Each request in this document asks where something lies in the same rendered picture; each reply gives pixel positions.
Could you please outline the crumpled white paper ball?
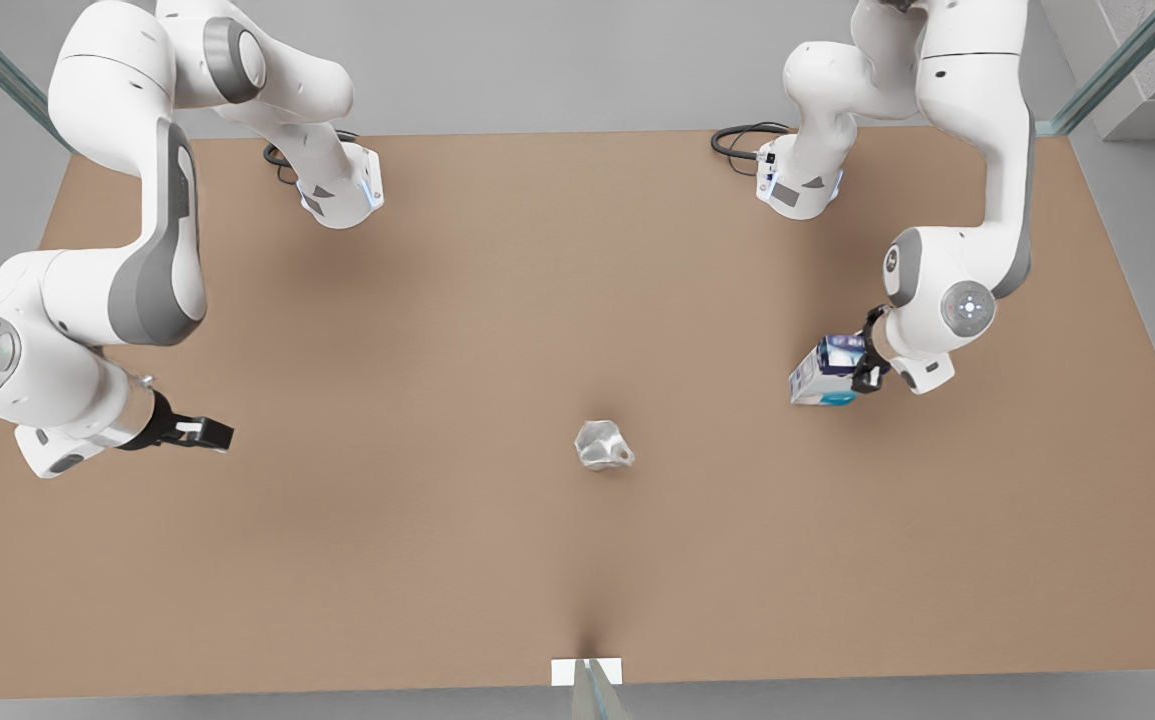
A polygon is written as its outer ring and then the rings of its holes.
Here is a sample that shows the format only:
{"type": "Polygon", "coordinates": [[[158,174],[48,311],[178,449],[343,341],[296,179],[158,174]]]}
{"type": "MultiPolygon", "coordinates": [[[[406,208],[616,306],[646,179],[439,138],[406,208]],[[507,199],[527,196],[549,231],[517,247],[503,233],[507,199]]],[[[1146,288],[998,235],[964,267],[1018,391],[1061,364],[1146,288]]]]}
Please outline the crumpled white paper ball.
{"type": "Polygon", "coordinates": [[[574,439],[574,448],[584,468],[593,472],[629,468],[635,462],[635,452],[612,420],[584,421],[574,439]]]}

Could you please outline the blue and white carton box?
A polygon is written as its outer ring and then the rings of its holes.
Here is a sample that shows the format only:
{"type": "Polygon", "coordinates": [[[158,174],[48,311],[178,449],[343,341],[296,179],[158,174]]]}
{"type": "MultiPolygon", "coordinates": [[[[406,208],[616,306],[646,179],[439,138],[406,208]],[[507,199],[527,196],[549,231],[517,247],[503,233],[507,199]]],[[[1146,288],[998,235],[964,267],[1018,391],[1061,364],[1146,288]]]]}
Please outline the blue and white carton box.
{"type": "Polygon", "coordinates": [[[827,334],[789,374],[789,400],[792,404],[851,404],[859,393],[854,391],[852,374],[865,354],[859,334],[827,334]]]}

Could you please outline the silver frame post with foot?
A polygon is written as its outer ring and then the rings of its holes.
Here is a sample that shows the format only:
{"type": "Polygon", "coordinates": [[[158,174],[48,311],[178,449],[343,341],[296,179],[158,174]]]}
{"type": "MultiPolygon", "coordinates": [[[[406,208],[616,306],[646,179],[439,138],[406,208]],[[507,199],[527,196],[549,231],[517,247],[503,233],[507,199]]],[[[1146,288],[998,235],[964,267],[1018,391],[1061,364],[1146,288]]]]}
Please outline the silver frame post with foot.
{"type": "Polygon", "coordinates": [[[572,720],[633,720],[618,696],[623,659],[553,659],[551,685],[572,688],[572,720]]]}

